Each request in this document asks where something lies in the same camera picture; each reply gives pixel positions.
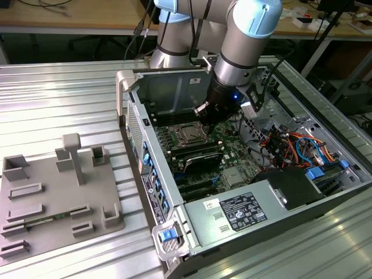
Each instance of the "metal bracket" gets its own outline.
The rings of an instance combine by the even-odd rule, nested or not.
[[[162,232],[162,231],[166,231],[166,230],[169,230],[171,228],[175,228],[177,227],[177,223],[174,221],[174,220],[169,220],[163,224],[160,224],[158,226],[155,226],[154,228],[152,228],[152,238],[153,238],[153,241],[155,243],[155,248],[156,248],[156,251],[158,253],[158,257],[160,260],[162,261],[166,261],[166,260],[169,260],[169,259],[172,259],[174,257],[182,257],[182,256],[185,256],[187,254],[189,254],[189,247],[188,247],[188,241],[187,241],[187,238],[184,237],[184,241],[183,243],[181,244],[180,247],[176,248],[175,250],[173,251],[170,251],[170,252],[166,252],[163,248],[163,245],[159,239],[159,234]]]
[[[116,73],[116,110],[117,115],[123,115],[123,92],[132,90],[138,78],[132,70],[122,70]]]

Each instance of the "ribbed metal surface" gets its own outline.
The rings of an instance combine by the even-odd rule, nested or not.
[[[1,278],[163,278],[116,120],[115,74],[143,63],[99,62],[0,69],[0,164],[55,156],[63,134],[109,150],[125,229],[0,268]]]
[[[266,57],[261,62],[276,60]],[[144,65],[99,62],[0,69],[0,158],[18,153],[27,159],[53,156],[61,146],[60,136],[72,132],[81,134],[84,147],[104,144],[126,222],[122,231],[4,266],[1,278],[163,278],[116,124],[115,74],[135,67]],[[297,78],[290,66],[280,70],[298,88],[306,86],[299,89],[312,98],[311,85]],[[300,114],[301,106],[293,110]],[[369,150],[368,139],[356,134],[338,112],[329,120],[346,123],[344,135],[360,138]],[[206,267],[190,279],[372,278],[371,231],[368,190],[324,217]]]
[[[131,103],[129,104],[128,107],[128,126],[130,127],[131,137],[133,139],[133,143],[137,151],[138,158],[143,158],[144,149],[142,147],[142,132],[140,129],[140,125],[138,124],[137,118],[135,117]]]

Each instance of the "barcode sticker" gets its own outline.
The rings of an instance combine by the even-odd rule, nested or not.
[[[204,207],[206,210],[220,207],[220,201],[219,199],[211,199],[209,201],[204,202]]]

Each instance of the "blue clip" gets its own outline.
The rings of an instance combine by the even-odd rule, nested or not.
[[[349,163],[346,160],[341,160],[340,165],[344,168],[347,169],[349,167]]]
[[[161,196],[161,198],[164,198],[165,197],[165,194],[164,194],[163,189],[160,190],[160,196]]]
[[[163,205],[164,205],[164,210],[165,210],[165,212],[168,213],[168,210],[169,210],[168,202],[167,202],[167,201],[164,201],[164,202],[163,202]]]
[[[160,239],[162,242],[167,242],[177,238],[177,232],[175,229],[171,228],[170,230],[162,231],[160,233]]]
[[[160,190],[160,188],[161,188],[159,179],[155,180],[155,188],[156,188],[157,191]]]
[[[144,161],[144,164],[148,164],[148,162],[149,162],[149,159],[150,159],[150,154],[149,154],[149,153],[147,153],[147,154],[145,155],[144,159],[143,159],[143,161]]]
[[[306,175],[311,180],[314,180],[315,178],[323,176],[324,172],[319,167],[312,167],[311,169],[307,171]]]

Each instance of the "power cable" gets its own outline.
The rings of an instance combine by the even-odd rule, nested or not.
[[[262,91],[263,94],[266,92],[267,88],[269,87],[270,79],[273,76],[274,72],[277,70],[277,68],[280,66],[280,64],[282,64],[282,62],[284,60],[286,60],[288,57],[290,57],[296,51],[296,48],[295,48],[296,47],[296,43],[294,43],[292,40],[287,40],[287,41],[289,41],[292,44],[293,49],[288,54],[286,54],[285,56],[283,56],[278,61],[278,63],[274,66],[274,68],[270,71],[269,75],[266,78],[265,85],[263,87],[263,91]]]
[[[162,34],[162,37],[160,39],[160,43],[159,45],[156,46],[156,48],[154,48],[153,50],[141,55],[140,57],[137,57],[136,60],[140,60],[150,54],[152,54],[154,51],[156,51],[157,49],[159,49],[161,46],[162,46],[162,43],[163,43],[163,40],[164,40],[164,36],[165,36],[165,31],[167,29],[167,26],[168,26],[168,21],[169,21],[169,17],[170,17],[170,12],[168,12],[168,15],[167,15],[167,19],[165,21],[165,24],[164,24],[164,29],[163,29],[163,34]]]
[[[145,13],[142,16],[142,19],[138,22],[136,28],[133,31],[133,38],[132,38],[132,40],[130,41],[130,43],[128,44],[128,46],[126,48],[126,52],[124,54],[124,60],[127,60],[127,55],[128,55],[128,51],[129,51],[130,47],[135,42],[135,39],[138,38],[141,35],[142,31],[144,30],[146,15],[150,10],[151,3],[152,3],[152,0],[149,0],[149,2],[147,4],[147,7],[146,7],[146,10],[145,10]]]
[[[190,24],[191,24],[191,32],[192,32],[192,41],[191,41],[190,49],[188,51],[188,60],[192,65],[195,65],[195,62],[192,61],[192,59],[191,59],[191,52],[192,52],[192,50],[194,48],[194,45],[195,45],[195,23],[194,23],[194,13],[192,11],[191,0],[188,0],[188,9],[189,9],[190,17],[191,17],[190,18]]]
[[[153,17],[155,16],[155,13],[156,13],[156,7],[154,7],[154,9],[152,10],[152,13],[151,13],[151,16],[150,16],[150,21],[149,21],[149,23],[147,25],[146,32],[144,34],[144,38],[142,39],[141,45],[139,46],[139,50],[137,52],[137,56],[140,55],[140,53],[142,51],[142,48],[144,47],[144,43],[145,43],[145,41],[147,39],[147,33],[150,30],[151,22],[153,20]]]

